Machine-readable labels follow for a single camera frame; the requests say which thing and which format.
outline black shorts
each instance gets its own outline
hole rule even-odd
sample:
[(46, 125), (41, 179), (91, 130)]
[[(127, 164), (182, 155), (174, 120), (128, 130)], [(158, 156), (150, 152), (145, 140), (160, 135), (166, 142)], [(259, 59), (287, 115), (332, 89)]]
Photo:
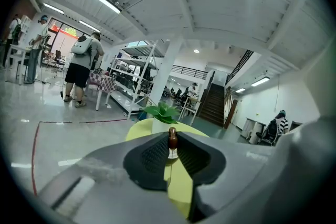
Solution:
[(85, 88), (90, 75), (90, 69), (76, 63), (70, 63), (65, 81), (74, 83), (76, 86)]

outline red line on floor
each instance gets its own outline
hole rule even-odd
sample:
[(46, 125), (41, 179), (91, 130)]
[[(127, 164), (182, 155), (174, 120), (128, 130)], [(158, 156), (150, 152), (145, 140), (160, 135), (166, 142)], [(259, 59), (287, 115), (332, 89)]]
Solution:
[(32, 150), (32, 159), (31, 159), (31, 171), (32, 171), (32, 181), (31, 183), (33, 184), (33, 193), (35, 196), (37, 196), (37, 190), (36, 190), (36, 183), (35, 183), (35, 178), (34, 178), (34, 158), (35, 158), (35, 150), (36, 150), (36, 141), (37, 141), (37, 134), (38, 130), (40, 128), (40, 123), (58, 123), (62, 121), (40, 121), (37, 125), (36, 131), (35, 131), (35, 136), (34, 136), (34, 142), (33, 142), (33, 150)]
[(112, 121), (125, 121), (127, 119), (119, 119), (119, 120), (108, 120), (108, 121), (85, 121), (80, 123), (97, 123), (97, 122), (112, 122)]

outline white backpack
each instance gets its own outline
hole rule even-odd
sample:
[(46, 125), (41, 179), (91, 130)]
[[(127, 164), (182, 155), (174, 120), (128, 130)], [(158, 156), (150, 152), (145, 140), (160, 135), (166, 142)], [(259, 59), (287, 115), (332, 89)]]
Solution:
[(74, 54), (84, 54), (90, 48), (92, 39), (93, 37), (81, 36), (71, 48), (71, 52)]

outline sneakers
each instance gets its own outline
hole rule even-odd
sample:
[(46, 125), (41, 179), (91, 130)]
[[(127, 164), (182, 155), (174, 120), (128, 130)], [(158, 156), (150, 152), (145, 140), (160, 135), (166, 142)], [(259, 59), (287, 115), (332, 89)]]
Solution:
[(76, 102), (76, 105), (75, 105), (76, 108), (81, 108), (82, 106), (86, 106), (86, 103), (83, 100), (81, 103)]
[(69, 101), (71, 101), (71, 97), (70, 96), (65, 96), (64, 97), (64, 102), (69, 102)]

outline white column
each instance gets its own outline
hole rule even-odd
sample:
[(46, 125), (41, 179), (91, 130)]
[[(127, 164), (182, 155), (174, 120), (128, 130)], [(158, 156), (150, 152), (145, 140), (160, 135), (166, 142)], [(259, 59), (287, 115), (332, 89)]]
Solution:
[(151, 91), (151, 94), (149, 95), (155, 104), (158, 104), (161, 99), (164, 86), (167, 83), (167, 79), (174, 65), (174, 61), (177, 55), (179, 54), (178, 52), (180, 51), (182, 43), (183, 43), (183, 38), (181, 34), (175, 36), (170, 41), (167, 52), (162, 60), (160, 70), (154, 79), (153, 89)]

